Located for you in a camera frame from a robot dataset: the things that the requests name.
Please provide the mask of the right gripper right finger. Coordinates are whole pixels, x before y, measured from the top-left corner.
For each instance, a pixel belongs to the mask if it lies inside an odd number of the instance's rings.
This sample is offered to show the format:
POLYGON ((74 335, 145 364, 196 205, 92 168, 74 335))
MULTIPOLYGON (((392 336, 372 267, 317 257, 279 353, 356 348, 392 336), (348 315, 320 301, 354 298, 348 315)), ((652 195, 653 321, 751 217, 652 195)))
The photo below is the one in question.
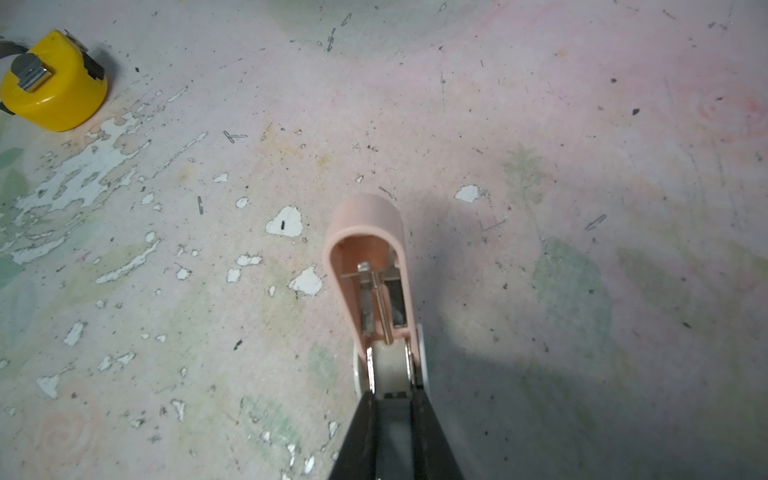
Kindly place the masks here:
POLYGON ((450 444, 424 389, 414 391, 411 401, 414 478, 464 480, 450 444))

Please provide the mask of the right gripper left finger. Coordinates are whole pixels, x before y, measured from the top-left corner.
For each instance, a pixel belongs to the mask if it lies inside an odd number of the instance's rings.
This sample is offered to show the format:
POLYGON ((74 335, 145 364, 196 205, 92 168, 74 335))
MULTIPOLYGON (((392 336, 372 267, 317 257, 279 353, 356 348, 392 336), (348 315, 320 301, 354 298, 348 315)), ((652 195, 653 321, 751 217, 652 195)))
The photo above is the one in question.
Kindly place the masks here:
POLYGON ((377 435, 375 395, 372 392, 366 392, 358 403, 328 479, 375 479, 377 435))

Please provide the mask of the pink stapler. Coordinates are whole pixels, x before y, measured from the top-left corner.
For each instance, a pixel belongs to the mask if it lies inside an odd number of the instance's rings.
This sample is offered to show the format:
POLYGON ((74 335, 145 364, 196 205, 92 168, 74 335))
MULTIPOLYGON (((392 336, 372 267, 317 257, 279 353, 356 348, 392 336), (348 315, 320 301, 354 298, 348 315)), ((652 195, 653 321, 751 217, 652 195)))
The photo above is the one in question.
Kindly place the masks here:
POLYGON ((412 318, 403 223, 397 208, 358 194, 334 211, 323 251, 330 285, 353 338, 360 401, 377 405, 375 479, 415 479, 411 401, 423 389, 422 341, 412 318))

